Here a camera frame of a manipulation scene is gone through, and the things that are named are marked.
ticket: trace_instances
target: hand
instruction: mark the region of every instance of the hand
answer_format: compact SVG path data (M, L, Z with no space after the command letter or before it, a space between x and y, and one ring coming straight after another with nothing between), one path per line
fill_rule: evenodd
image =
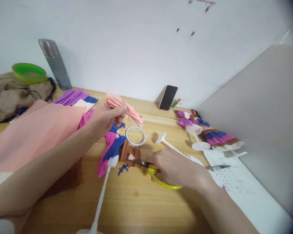
M126 116L127 106L122 105L117 108L110 108L107 101L99 101L95 105L95 111L93 112L91 118L85 124L85 127L89 129L96 140L104 137L112 125L116 123L116 126L119 127Z
M208 170L187 159L173 149L162 149L145 158L146 162L154 163L161 172L155 176L171 185L179 185L196 189L203 193L210 185L216 184Z

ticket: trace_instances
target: gray thermos bottle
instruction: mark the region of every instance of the gray thermos bottle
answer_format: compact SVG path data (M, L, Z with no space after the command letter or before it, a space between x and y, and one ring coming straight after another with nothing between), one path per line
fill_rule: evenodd
M55 41L49 39L39 39L38 41L60 88L62 90L72 89L71 82L69 81L60 51Z

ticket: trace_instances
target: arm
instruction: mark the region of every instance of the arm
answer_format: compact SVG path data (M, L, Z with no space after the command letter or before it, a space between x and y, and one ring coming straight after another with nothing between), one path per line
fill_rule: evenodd
M29 162L0 185L0 218L28 217L37 200L84 153L125 117L126 106L111 110L101 102L90 120L62 143Z
M157 151L146 161L156 164L161 170L156 173L160 180L197 191L201 210L215 234L259 234L206 168L172 149Z

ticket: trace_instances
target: smartphone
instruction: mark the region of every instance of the smartphone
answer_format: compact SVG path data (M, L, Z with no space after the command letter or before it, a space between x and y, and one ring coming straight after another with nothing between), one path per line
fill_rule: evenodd
M160 110L168 111L172 105L178 87L166 85L164 95L159 105Z

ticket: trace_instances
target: double-sided tape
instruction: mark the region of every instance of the double-sided tape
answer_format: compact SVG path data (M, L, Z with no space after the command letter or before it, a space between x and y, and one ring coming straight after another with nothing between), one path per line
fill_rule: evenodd
M142 137L143 137L142 142L140 142L140 143L134 143L134 142L132 142L132 141L129 139L129 137L128 137L128 133L129 133L129 131L132 130L132 129L137 129L137 130L139 130L139 131L142 133ZM141 145L143 145L143 144L147 141L147 138L146 138L146 137L147 137L147 136L146 136L145 132L144 132L141 128L139 128L139 127L132 126L132 127L127 128L127 130L126 130L126 138L127 138L127 140L129 141L129 143L132 144L133 146L141 146Z

